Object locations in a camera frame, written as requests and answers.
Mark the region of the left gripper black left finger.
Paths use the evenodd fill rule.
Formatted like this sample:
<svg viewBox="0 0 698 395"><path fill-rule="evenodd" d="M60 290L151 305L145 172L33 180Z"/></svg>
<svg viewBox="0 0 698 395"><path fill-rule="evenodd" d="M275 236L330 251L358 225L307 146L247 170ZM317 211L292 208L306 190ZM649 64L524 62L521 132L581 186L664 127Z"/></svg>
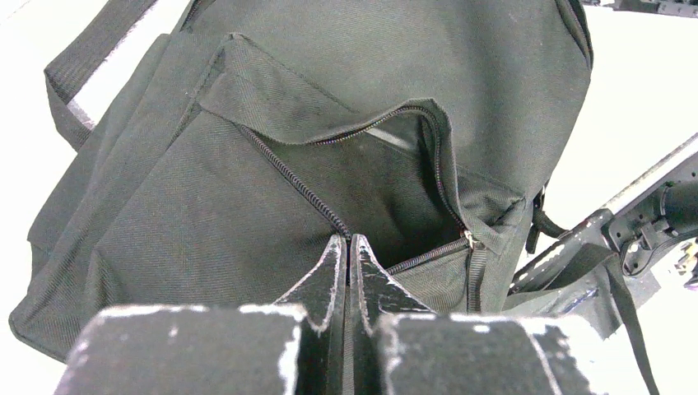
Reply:
<svg viewBox="0 0 698 395"><path fill-rule="evenodd" d="M124 305L82 331L59 394L339 394L347 245L271 304Z"/></svg>

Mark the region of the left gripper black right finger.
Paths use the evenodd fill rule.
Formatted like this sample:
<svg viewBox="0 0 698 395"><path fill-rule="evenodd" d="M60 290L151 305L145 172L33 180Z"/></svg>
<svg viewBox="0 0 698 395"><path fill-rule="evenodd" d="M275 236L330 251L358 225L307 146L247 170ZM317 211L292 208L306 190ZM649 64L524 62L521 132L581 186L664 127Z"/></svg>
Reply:
<svg viewBox="0 0 698 395"><path fill-rule="evenodd" d="M597 394L600 339L583 319L437 314L350 251L351 394Z"/></svg>

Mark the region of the black student backpack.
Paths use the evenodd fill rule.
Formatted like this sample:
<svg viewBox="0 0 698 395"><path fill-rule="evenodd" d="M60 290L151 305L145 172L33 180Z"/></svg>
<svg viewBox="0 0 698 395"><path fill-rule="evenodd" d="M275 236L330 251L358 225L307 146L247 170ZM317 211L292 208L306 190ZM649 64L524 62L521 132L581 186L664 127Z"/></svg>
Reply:
<svg viewBox="0 0 698 395"><path fill-rule="evenodd" d="M438 313L499 313L589 90L580 1L192 1L99 121L77 94L150 1L44 69L76 157L8 318L65 361L124 304L268 303L337 235Z"/></svg>

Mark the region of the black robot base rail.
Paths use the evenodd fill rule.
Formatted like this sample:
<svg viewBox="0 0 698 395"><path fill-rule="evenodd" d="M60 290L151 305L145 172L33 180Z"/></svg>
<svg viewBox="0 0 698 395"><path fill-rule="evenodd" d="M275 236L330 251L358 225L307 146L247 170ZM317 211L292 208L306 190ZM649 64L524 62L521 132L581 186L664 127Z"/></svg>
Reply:
<svg viewBox="0 0 698 395"><path fill-rule="evenodd" d="M607 338L621 326L605 265L620 269L636 307L660 289L653 266L697 236L697 137L566 231L514 274L504 311L578 315Z"/></svg>

